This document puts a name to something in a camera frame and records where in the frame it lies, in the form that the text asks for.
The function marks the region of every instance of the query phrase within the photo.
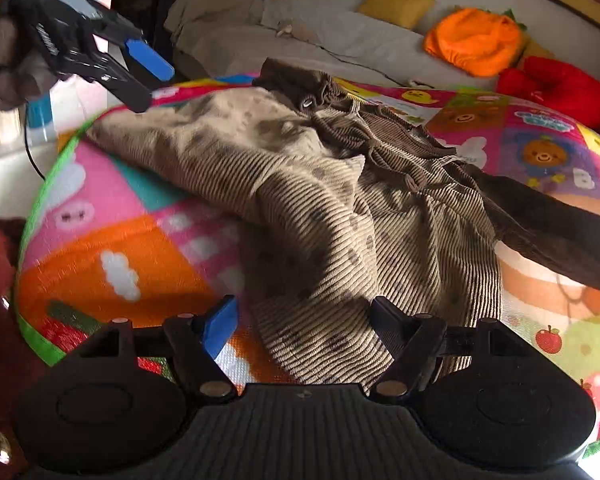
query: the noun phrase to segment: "orange pumpkin pillow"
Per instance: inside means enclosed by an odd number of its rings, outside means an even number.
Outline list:
[[[520,28],[507,16],[461,9],[429,31],[424,48],[473,76],[491,77],[511,65],[521,38]]]

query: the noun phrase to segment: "yellow pillow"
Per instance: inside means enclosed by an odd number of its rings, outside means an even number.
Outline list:
[[[516,67],[518,70],[525,69],[525,59],[529,56],[545,57],[547,59],[555,59],[555,54],[550,50],[538,45],[534,40],[530,40],[527,44],[525,51],[522,53],[522,57]]]
[[[435,0],[365,0],[358,12],[410,30],[435,3]]]

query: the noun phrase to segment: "white cloud print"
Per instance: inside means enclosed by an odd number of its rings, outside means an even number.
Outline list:
[[[103,251],[100,254],[102,270],[104,270],[107,282],[113,287],[117,295],[127,301],[140,299],[138,288],[138,273],[129,267],[129,260],[123,253]]]

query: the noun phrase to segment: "colorful play mat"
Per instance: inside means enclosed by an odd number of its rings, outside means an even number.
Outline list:
[[[154,94],[173,106],[248,86],[250,76],[200,80]],[[340,81],[353,95],[423,124],[440,143],[488,173],[510,176],[600,215],[600,137],[539,105],[488,92],[379,88]],[[240,221],[80,136],[62,151],[29,218],[16,304],[22,333],[54,364],[103,323],[160,325],[202,313],[225,294],[238,329],[217,357],[238,386],[293,381],[251,330],[240,261]],[[600,440],[600,291],[560,276],[498,243],[502,320],[592,397]],[[170,375],[165,362],[144,368]],[[600,442],[592,450],[599,449]]]

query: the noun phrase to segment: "yellow chick print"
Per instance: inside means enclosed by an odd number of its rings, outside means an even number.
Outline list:
[[[402,98],[407,101],[412,101],[414,103],[421,103],[423,105],[432,105],[433,103],[437,103],[437,99],[433,99],[429,92],[425,92],[424,90],[407,90],[404,94],[402,94]]]

